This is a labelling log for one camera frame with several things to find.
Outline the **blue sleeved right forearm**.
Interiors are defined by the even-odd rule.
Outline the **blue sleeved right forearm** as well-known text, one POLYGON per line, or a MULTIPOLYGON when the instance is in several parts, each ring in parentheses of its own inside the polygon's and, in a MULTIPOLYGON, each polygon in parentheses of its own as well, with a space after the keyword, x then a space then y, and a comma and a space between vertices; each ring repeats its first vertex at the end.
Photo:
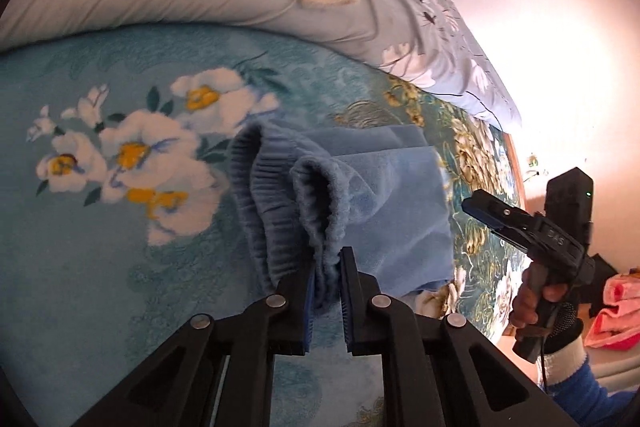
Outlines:
POLYGON ((638 426, 639 392, 610 395, 594 377, 582 344, 577 306, 564 301, 538 360, 541 386, 578 426, 638 426))

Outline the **person's right hand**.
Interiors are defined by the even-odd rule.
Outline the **person's right hand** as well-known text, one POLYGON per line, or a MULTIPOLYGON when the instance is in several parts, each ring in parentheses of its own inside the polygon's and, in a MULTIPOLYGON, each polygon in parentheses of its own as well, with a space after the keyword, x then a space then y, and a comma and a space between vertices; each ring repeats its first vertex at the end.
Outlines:
POLYGON ((509 320, 515 329, 515 338, 517 340, 524 338, 529 329, 537 324, 538 314, 536 309, 540 298, 544 298, 549 303, 559 303, 568 291, 566 284, 553 284, 544 286, 541 291, 536 293, 533 290, 533 283, 530 279, 538 269, 539 265, 529 265, 529 268, 523 272, 523 283, 512 303, 509 320))

